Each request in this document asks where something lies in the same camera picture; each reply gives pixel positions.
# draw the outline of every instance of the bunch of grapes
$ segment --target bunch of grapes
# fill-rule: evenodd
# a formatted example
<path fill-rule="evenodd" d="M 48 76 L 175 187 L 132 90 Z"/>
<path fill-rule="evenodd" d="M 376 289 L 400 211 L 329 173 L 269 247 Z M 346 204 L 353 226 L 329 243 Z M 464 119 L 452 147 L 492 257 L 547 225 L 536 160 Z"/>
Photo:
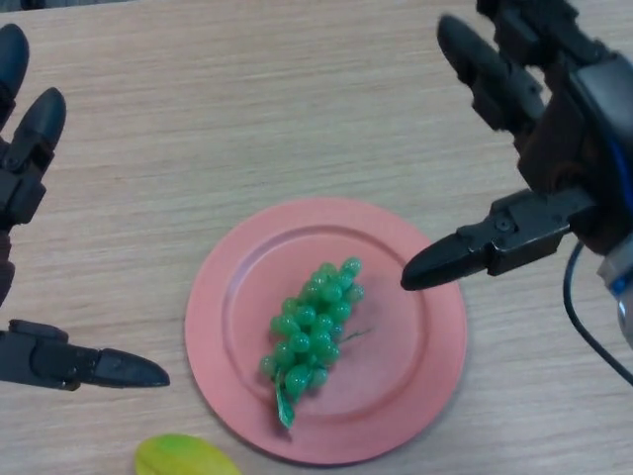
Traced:
<path fill-rule="evenodd" d="M 323 264 L 301 294 L 286 299 L 281 315 L 270 322 L 278 341 L 273 353 L 261 359 L 259 370 L 279 381 L 292 402 L 325 384 L 328 369 L 338 360 L 345 323 L 365 295 L 364 288 L 354 282 L 361 268 L 356 257 L 347 259 L 339 269 Z"/>

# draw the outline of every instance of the table surface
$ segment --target table surface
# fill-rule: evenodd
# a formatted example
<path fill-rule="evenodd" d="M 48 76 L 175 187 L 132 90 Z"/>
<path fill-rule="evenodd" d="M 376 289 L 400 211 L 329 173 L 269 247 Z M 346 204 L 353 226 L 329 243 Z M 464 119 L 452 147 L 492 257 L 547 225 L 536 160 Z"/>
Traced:
<path fill-rule="evenodd" d="M 436 45 L 444 11 L 490 37 L 474 4 L 139 0 L 5 14 L 32 45 L 5 136 L 52 85 L 68 119 L 45 201 L 13 235 L 4 318 L 143 354 L 172 386 L 4 384 L 2 473 L 132 474 L 137 444 L 166 431 L 205 437 L 244 474 L 319 473 L 255 453 L 211 416 L 183 343 L 192 281 L 228 230 L 292 198 L 366 200 L 437 239 L 522 187 L 509 137 L 472 111 Z M 633 54 L 633 3 L 576 4 L 593 36 Z M 464 280 L 469 358 L 450 410 L 406 446 L 331 473 L 631 473 L 631 389 L 562 307 L 572 244 L 502 278 Z M 598 265 L 582 260 L 579 310 L 630 363 Z"/>

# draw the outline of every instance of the robotic hand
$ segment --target robotic hand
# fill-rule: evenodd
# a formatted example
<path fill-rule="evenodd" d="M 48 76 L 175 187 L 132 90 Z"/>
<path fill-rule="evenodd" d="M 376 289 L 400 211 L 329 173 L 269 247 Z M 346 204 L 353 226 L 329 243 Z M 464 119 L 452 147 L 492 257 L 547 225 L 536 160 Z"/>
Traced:
<path fill-rule="evenodd" d="M 0 131 L 15 107 L 29 62 L 29 45 L 15 25 L 0 29 Z M 9 233 L 31 221 L 45 188 L 42 178 L 66 117 L 61 93 L 48 89 L 31 106 L 8 143 L 0 139 L 0 305 L 15 272 Z M 0 332 L 0 381 L 74 391 L 82 383 L 112 388 L 169 385 L 157 364 L 116 349 L 68 343 L 55 327 L 13 320 Z"/>
<path fill-rule="evenodd" d="M 452 16 L 439 45 L 471 88 L 473 108 L 495 131 L 510 132 L 528 189 L 501 198 L 478 224 L 459 228 L 405 267 L 402 287 L 420 290 L 487 269 L 492 276 L 556 252 L 564 235 L 579 244 L 564 281 L 565 307 L 585 340 L 622 377 L 624 369 L 580 323 L 571 303 L 574 264 L 585 245 L 605 256 L 598 274 L 618 300 L 633 347 L 633 66 L 579 29 L 566 0 L 478 0 L 495 24 L 493 49 Z M 552 92 L 525 70 L 540 68 Z"/>

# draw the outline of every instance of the black robotic finger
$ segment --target black robotic finger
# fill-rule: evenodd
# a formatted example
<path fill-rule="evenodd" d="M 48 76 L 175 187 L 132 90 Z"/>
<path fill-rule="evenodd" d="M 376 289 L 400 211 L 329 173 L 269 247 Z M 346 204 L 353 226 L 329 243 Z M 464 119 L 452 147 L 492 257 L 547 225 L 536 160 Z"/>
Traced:
<path fill-rule="evenodd" d="M 46 90 L 29 108 L 14 134 L 14 141 L 35 134 L 54 150 L 66 123 L 66 101 L 54 87 Z"/>
<path fill-rule="evenodd" d="M 463 226 L 407 263 L 401 286 L 421 290 L 481 270 L 501 275 L 556 252 L 567 233 L 592 226 L 598 207 L 582 188 L 546 195 L 526 189 L 496 200 L 481 222 Z"/>
<path fill-rule="evenodd" d="M 494 19 L 501 0 L 477 0 L 477 12 Z"/>
<path fill-rule="evenodd" d="M 458 79 L 473 87 L 480 74 L 490 79 L 507 78 L 507 63 L 468 25 L 451 15 L 437 24 L 437 42 Z"/>
<path fill-rule="evenodd" d="M 0 131 L 15 108 L 29 66 L 29 42 L 16 25 L 0 29 Z"/>
<path fill-rule="evenodd" d="M 13 277 L 16 273 L 15 265 L 9 261 L 10 250 L 11 241 L 9 235 L 0 233 L 0 306 L 2 306 L 11 290 Z"/>
<path fill-rule="evenodd" d="M 169 386 L 159 365 L 112 348 L 90 348 L 68 342 L 57 327 L 12 320 L 0 331 L 0 381 L 75 391 L 82 384 L 108 388 Z"/>
<path fill-rule="evenodd" d="M 46 0 L 20 0 L 23 10 L 41 10 L 46 8 Z"/>
<path fill-rule="evenodd" d="M 473 109 L 494 131 L 511 132 L 519 148 L 545 110 L 539 82 L 458 18 L 440 19 L 437 40 L 459 80 L 473 91 Z"/>

